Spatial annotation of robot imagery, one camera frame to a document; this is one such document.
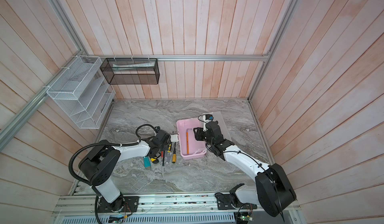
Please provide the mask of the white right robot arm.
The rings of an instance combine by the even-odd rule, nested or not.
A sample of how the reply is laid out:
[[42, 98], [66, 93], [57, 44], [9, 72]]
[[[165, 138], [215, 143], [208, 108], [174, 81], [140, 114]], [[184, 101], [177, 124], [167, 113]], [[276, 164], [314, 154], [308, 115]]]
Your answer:
[[242, 151], [232, 141], [225, 139], [217, 121], [205, 128], [194, 128], [197, 141], [204, 141], [208, 150], [222, 160], [242, 170], [255, 182], [252, 186], [238, 184], [225, 195], [227, 203], [235, 208], [244, 204], [260, 205], [272, 217], [283, 215], [283, 210], [297, 199], [297, 195], [284, 171], [278, 165], [258, 161]]

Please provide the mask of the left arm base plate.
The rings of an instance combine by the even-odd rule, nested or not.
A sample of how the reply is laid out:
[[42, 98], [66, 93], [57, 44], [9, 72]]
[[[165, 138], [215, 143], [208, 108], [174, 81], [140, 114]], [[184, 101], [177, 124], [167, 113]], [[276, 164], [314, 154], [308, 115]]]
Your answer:
[[96, 210], [98, 213], [134, 213], [138, 209], [139, 196], [127, 196], [120, 195], [112, 203], [108, 203], [104, 197], [98, 197]]

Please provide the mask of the pink tool box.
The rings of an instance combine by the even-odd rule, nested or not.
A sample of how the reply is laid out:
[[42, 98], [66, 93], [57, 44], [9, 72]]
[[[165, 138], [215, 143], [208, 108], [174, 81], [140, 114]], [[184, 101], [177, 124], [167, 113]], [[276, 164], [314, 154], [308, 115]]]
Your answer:
[[[218, 121], [219, 126], [221, 128], [221, 132], [224, 136], [225, 139], [228, 139], [228, 134], [226, 133], [226, 126], [222, 118], [217, 119], [217, 116], [213, 113], [209, 113], [213, 115], [214, 120], [213, 121]], [[209, 150], [208, 148], [210, 147], [204, 141], [197, 141], [195, 139], [194, 131], [189, 132], [189, 145], [190, 145], [190, 155], [187, 155], [187, 147], [186, 147], [186, 130], [188, 128], [197, 128], [201, 127], [203, 128], [203, 122], [199, 121], [198, 118], [190, 118], [190, 119], [184, 119], [184, 120], [179, 120], [177, 122], [177, 130], [178, 130], [178, 138], [179, 138], [179, 143], [180, 143], [180, 150], [181, 150], [181, 156], [185, 160], [190, 160], [190, 159], [198, 159], [202, 158]], [[229, 146], [224, 154], [229, 151], [237, 151], [237, 147], [234, 144], [234, 146]], [[216, 155], [220, 157], [221, 159], [225, 160], [225, 156], [223, 155]]]

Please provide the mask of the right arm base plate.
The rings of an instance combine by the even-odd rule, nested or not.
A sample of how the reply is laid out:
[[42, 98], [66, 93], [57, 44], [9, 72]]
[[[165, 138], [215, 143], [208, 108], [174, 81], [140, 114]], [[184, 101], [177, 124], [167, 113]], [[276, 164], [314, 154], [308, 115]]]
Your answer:
[[235, 210], [242, 208], [256, 210], [258, 208], [257, 205], [241, 203], [234, 194], [215, 193], [214, 196], [217, 200], [217, 207], [219, 210]]

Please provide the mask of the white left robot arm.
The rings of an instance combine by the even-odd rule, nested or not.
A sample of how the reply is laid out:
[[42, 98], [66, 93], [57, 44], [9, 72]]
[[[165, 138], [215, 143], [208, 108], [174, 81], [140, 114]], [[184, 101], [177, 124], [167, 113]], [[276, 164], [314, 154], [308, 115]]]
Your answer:
[[149, 157], [158, 159], [171, 142], [171, 135], [164, 130], [156, 130], [150, 138], [139, 137], [135, 143], [110, 143], [102, 140], [85, 146], [91, 149], [79, 162], [79, 169], [85, 175], [82, 182], [88, 184], [95, 193], [108, 204], [123, 198], [123, 194], [114, 184], [111, 175], [118, 162], [136, 158]]

